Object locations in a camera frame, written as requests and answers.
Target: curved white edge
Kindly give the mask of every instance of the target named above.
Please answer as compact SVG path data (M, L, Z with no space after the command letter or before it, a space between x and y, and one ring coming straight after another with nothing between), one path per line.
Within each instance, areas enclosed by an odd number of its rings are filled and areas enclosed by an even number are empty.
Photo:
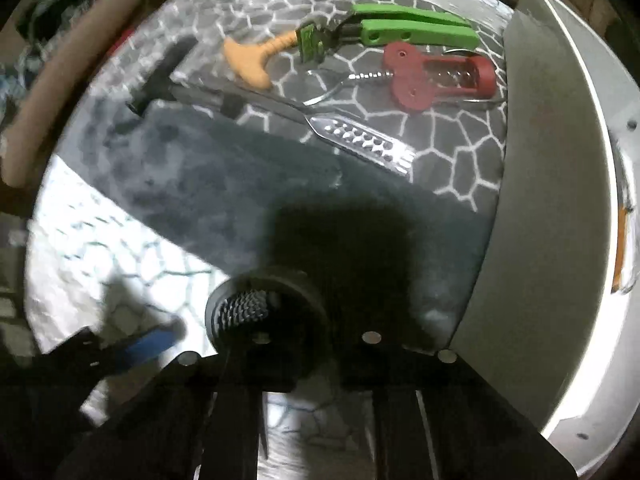
M590 72L606 124L622 150L630 200L637 207L640 137L626 125L630 120L640 123L640 89L609 46L580 16L560 0L549 2ZM633 240L628 240L627 248L636 250ZM545 428L549 441L579 474L589 472L613 450L640 403L640 289L634 288L626 296L610 295L603 308L610 314L608 326L604 322L596 325L601 330L600 334L594 333L593 348L599 347L601 361L607 361L606 372L589 377L585 358L584 376L574 379L555 419ZM582 380L587 385L581 393ZM578 438L578 434L589 438Z
M521 0L504 40L505 173L452 348L548 436L558 408L576 399L588 405L598 383L588 380L610 361L598 349L618 338L607 306L616 177L593 81L550 1ZM585 384L591 392L579 397Z

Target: patterned tablecloth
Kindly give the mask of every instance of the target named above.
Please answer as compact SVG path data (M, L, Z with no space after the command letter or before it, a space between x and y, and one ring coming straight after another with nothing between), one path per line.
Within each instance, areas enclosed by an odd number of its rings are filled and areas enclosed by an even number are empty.
M109 340L178 316L186 327L186 336L162 356L161 364L187 349L202 355L213 353L204 331L204 308L209 292L226 278L224 272L211 265L215 262L204 262L134 218L126 197L120 200L118 177L110 161L86 153L84 157L67 154L82 146L95 147L95 139L103 139L107 130L119 128L126 133L135 127L130 118L122 115L122 107L105 108L101 98L108 96L110 102L124 102L177 38L194 34L200 43L174 78L188 78L202 70L229 76L220 53L225 36L251 43L266 40L295 28L310 16L339 18L353 2L394 2L452 10L472 20L482 42L478 51L498 67L500 94L506 96L501 31L511 9L495 0L168 2L104 66L50 163L31 226L28 268L31 297L35 300L30 304L29 315L44 350L81 326L91 325ZM368 72L379 68L381 56L380 48L352 44L339 49L324 66ZM268 63L268 72L275 91L300 100L319 92L322 82L305 76L297 57L294 51L277 55ZM482 111L441 107L409 115L395 108L387 88L363 86L342 90L322 104L321 108L325 107L355 114L414 146L418 156L411 178L416 186L462 202L484 217L495 215L506 136L506 104ZM318 150L332 150L306 127L250 105L238 122ZM337 150L335 153L345 156ZM296 476L305 469L303 463L311 468L323 464L323 472L332 474L349 462L352 473L370 478L366 438L355 429L362 421L358 416L352 420L343 417L345 413L359 412L349 405L361 406L361 399L340 394L330 380L325 380L326 375L309 379L290 396L270 395L270 439L281 443L286 452L276 452L269 461L260 462L264 476L270 476L271 468L278 466L284 466L286 478L289 473ZM120 401L134 390L126 378L120 384L103 383L92 394L86 409L101 420L108 398ZM345 459L344 452L350 458ZM323 453L331 454L332 459L325 460ZM282 469L278 475L283 477Z

